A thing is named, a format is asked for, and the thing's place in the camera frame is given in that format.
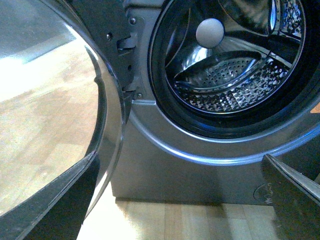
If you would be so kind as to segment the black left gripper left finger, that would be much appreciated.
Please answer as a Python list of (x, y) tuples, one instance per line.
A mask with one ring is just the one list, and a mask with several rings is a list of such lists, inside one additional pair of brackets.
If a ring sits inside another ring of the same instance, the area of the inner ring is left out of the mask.
[(0, 217), (2, 240), (75, 240), (94, 195), (96, 152), (67, 169)]

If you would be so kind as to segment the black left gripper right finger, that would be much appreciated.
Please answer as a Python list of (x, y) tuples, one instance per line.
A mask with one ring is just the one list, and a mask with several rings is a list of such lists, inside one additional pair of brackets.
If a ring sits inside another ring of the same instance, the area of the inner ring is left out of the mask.
[(276, 216), (289, 240), (320, 238), (320, 185), (270, 154), (261, 170), (271, 184)]

